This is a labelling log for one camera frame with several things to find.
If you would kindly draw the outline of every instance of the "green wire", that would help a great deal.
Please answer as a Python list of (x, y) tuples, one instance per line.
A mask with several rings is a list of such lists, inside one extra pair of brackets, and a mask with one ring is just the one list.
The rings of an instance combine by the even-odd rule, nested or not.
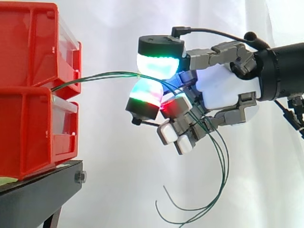
[[(180, 90), (179, 88), (177, 88), (176, 86), (168, 83), (168, 82), (165, 82), (165, 81), (162, 81), (162, 80), (159, 80), (159, 79), (156, 79), (156, 78), (153, 78), (153, 77), (150, 77), (150, 76), (145, 76), (145, 75), (141, 75), (141, 74), (137, 74), (137, 73), (133, 73), (133, 72), (125, 72), (125, 71), (116, 71), (116, 72), (105, 72), (105, 73), (101, 73), (101, 74), (97, 74), (97, 75), (94, 75), (94, 76), (89, 76), (89, 77), (85, 77), (85, 78), (80, 78), (80, 79), (76, 79), (76, 80), (73, 80), (73, 81), (70, 81), (70, 82), (67, 82), (67, 83), (64, 83), (64, 84), (61, 84), (60, 86), (57, 86), (55, 88), (52, 89), (52, 91), (56, 91), (56, 90), (59, 90), (65, 86), (69, 86), (71, 84), (74, 84), (74, 83), (81, 83), (81, 82), (87, 82), (87, 81), (95, 81), (95, 80), (101, 80), (101, 79), (110, 79), (110, 78), (124, 78), (124, 77), (142, 77), (142, 78), (147, 78), (147, 79), (151, 79), (151, 80), (154, 80), (154, 81), (158, 81), (160, 83), (162, 83), (163, 85), (165, 85), (174, 95), (176, 95), (176, 92), (170, 88), (173, 87), (175, 88), (176, 90), (179, 90), (180, 92), (183, 93), (182, 90)], [(199, 111), (201, 112), (202, 116), (204, 116), (207, 121), (210, 123), (210, 125), (214, 128), (214, 131), (217, 132), (217, 134), (220, 136), (223, 144), (225, 145), (225, 149), (226, 149), (226, 154), (227, 154), (227, 157), (228, 157), (228, 170), (227, 170), (227, 173), (226, 173), (226, 164), (225, 164), (225, 157), (224, 157), (224, 154), (223, 154), (223, 151), (221, 149), (221, 147), (219, 146), (219, 144), (217, 143), (217, 141), (213, 138), (213, 136), (210, 135), (210, 133), (207, 131), (207, 129), (202, 125), (202, 123), (200, 122), (200, 120), (194, 115), (194, 113), (192, 111), (190, 111), (190, 116), (195, 120), (197, 121), (197, 123), (199, 124), (200, 127), (202, 127), (202, 129), (205, 131), (205, 133), (207, 133), (210, 137), (210, 139), (212, 140), (213, 144), (214, 144), (214, 147), (217, 151), (217, 154), (218, 154), (218, 158), (220, 160), (220, 164), (221, 164), (221, 169), (222, 169), (222, 175), (223, 175), (223, 178), (222, 178), (222, 183), (221, 183), (221, 187), (220, 187), (220, 190), (217, 194), (217, 196), (214, 198), (214, 200), (209, 203), (207, 206), (205, 207), (202, 207), (202, 208), (199, 208), (199, 209), (182, 209), (180, 207), (178, 207), (174, 201), (172, 200), (171, 196), (169, 195), (168, 191), (166, 190), (166, 193), (167, 195), (169, 196), (169, 199), (171, 200), (171, 202), (174, 204), (174, 206), (176, 206), (177, 208), (181, 209), (181, 210), (185, 210), (185, 211), (197, 211), (197, 210), (201, 210), (201, 212), (199, 212), (197, 215), (195, 215), (194, 217), (190, 218), (189, 220), (187, 220), (186, 222), (182, 222), (182, 223), (176, 223), (176, 222), (171, 222), (171, 221), (168, 221), (167, 219), (165, 219), (161, 213), (159, 212), (158, 210), (158, 207), (157, 207), (157, 201), (155, 201), (155, 206), (156, 206), (156, 209), (160, 215), (160, 217), (165, 220), (166, 222), (169, 222), (169, 223), (172, 223), (172, 224), (177, 224), (177, 225), (180, 225), (180, 227), (184, 226), (185, 224), (187, 223), (191, 223), (191, 222), (194, 222), (196, 220), (198, 220), (199, 218), (201, 218), (202, 216), (204, 216), (209, 210), (211, 210), (213, 208), (213, 206), (215, 205), (215, 203), (218, 201), (220, 195), (221, 195), (221, 192), (227, 182), (227, 179), (228, 179), (228, 171), (229, 171), (229, 155), (228, 155), (228, 148), (227, 148), (227, 145), (223, 139), (223, 137), (221, 136), (221, 134), (218, 132), (218, 130), (213, 126), (212, 122), (208, 119), (208, 117), (205, 116), (205, 114), (200, 110), (200, 108), (197, 106), (197, 104), (195, 102), (193, 102), (188, 96), (187, 98), (191, 101), (191, 103), (193, 103), (198, 109)]]

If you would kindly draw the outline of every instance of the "green led light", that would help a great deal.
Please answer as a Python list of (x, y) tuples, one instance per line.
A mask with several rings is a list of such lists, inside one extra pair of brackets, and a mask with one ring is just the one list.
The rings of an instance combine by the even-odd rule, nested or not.
[(157, 79), (169, 79), (175, 75), (180, 60), (172, 57), (148, 57), (137, 54), (137, 67), (143, 74)]
[(151, 79), (141, 79), (133, 87), (130, 97), (148, 102), (152, 105), (161, 106), (163, 88), (161, 83)]

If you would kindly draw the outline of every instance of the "black shelf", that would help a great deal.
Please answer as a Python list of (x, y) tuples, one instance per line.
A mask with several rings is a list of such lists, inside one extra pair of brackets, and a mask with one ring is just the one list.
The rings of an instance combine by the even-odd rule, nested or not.
[(55, 217), (61, 206), (82, 187), (75, 178), (82, 161), (34, 178), (0, 186), (0, 228), (36, 228)]

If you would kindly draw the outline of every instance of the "bolt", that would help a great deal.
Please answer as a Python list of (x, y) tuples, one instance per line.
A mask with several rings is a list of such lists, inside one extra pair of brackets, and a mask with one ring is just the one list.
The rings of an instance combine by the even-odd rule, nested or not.
[(75, 182), (83, 184), (86, 182), (86, 171), (77, 171), (75, 173)]

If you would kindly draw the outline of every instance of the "red plastic drawer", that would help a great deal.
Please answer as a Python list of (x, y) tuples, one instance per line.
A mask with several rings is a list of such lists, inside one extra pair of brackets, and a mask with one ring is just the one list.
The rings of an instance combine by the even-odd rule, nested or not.
[(43, 87), (0, 88), (0, 177), (19, 180), (77, 156), (78, 105)]
[[(57, 6), (0, 1), (0, 87), (52, 88), (81, 77), (81, 44), (60, 19)], [(58, 90), (63, 99), (81, 85)]]

